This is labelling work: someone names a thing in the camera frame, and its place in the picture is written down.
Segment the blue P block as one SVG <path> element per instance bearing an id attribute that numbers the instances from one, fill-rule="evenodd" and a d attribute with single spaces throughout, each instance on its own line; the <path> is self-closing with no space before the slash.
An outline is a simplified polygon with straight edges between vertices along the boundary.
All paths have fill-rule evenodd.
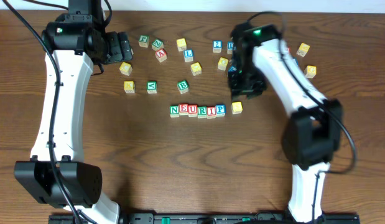
<path id="1" fill-rule="evenodd" d="M 224 117 L 226 114 L 226 106 L 225 105 L 216 105 L 216 116 L 217 117 Z"/>

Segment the red A block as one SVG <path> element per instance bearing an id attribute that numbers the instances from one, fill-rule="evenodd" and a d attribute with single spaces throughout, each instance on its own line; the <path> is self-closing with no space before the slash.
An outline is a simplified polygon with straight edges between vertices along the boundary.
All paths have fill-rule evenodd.
<path id="1" fill-rule="evenodd" d="M 155 52 L 155 57 L 159 62 L 163 62 L 167 59 L 167 52 L 164 49 L 159 49 Z"/>

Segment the red I block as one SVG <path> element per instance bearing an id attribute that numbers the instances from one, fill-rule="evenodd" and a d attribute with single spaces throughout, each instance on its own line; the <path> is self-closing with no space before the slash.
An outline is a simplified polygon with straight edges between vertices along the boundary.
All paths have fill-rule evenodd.
<path id="1" fill-rule="evenodd" d="M 208 119 L 216 118 L 216 107 L 215 106 L 208 106 L 207 107 L 207 118 Z"/>

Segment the yellow O block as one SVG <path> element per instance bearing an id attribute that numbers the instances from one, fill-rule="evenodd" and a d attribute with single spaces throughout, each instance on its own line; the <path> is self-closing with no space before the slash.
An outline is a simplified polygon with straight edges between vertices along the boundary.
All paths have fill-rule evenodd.
<path id="1" fill-rule="evenodd" d="M 202 66 L 199 62 L 191 64 L 190 69 L 193 76 L 197 76 L 202 73 Z"/>

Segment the green R block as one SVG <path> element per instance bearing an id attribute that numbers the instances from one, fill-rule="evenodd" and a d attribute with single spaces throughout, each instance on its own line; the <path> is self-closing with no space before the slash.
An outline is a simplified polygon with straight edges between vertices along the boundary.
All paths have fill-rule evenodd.
<path id="1" fill-rule="evenodd" d="M 198 118 L 199 119 L 206 119 L 207 118 L 207 107 L 206 106 L 199 106 L 198 107 Z"/>

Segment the red U block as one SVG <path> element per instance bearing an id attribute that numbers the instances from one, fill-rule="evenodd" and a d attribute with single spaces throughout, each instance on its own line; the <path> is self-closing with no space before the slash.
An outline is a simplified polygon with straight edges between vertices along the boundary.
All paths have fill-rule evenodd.
<path id="1" fill-rule="evenodd" d="M 188 105 L 188 116 L 197 117 L 198 116 L 198 105 Z"/>

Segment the blue L block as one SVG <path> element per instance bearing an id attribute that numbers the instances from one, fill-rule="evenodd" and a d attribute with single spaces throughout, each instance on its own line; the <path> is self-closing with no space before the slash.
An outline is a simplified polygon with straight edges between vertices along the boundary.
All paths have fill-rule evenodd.
<path id="1" fill-rule="evenodd" d="M 194 53 L 192 49 L 187 49 L 183 51 L 183 57 L 185 62 L 194 61 Z"/>

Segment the red E block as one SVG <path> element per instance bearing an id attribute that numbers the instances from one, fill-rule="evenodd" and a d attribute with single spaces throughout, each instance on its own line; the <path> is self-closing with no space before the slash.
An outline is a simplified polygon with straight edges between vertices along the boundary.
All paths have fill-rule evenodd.
<path id="1" fill-rule="evenodd" d="M 186 103 L 179 104 L 179 115 L 188 116 L 188 104 Z"/>

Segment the green N block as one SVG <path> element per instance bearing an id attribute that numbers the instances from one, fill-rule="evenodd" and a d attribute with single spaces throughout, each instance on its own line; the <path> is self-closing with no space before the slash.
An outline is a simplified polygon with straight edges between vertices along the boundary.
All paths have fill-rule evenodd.
<path id="1" fill-rule="evenodd" d="M 178 118 L 180 116 L 178 105 L 170 105 L 169 111 L 171 118 Z"/>

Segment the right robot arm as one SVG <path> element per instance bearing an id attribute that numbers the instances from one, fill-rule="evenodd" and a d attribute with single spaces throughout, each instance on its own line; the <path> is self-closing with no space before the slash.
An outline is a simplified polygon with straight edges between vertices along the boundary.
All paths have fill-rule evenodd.
<path id="1" fill-rule="evenodd" d="M 274 25 L 244 22 L 230 34 L 234 43 L 228 85 L 232 99 L 259 96 L 271 85 L 288 117 L 281 145 L 292 165 L 288 211 L 297 223 L 322 216 L 325 173 L 340 145 L 342 117 L 338 100 L 328 100 L 305 77 Z"/>

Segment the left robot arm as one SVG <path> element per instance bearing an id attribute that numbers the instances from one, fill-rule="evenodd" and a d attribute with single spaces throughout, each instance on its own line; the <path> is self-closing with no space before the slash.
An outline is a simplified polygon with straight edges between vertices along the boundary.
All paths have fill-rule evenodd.
<path id="1" fill-rule="evenodd" d="M 83 115 L 94 66 L 132 59 L 125 32 L 106 32 L 112 12 L 102 1 L 70 1 L 65 13 L 36 35 L 45 50 L 47 82 L 39 133 L 14 176 L 41 204 L 70 211 L 50 223 L 125 223 L 103 192 L 101 169 L 84 162 Z"/>

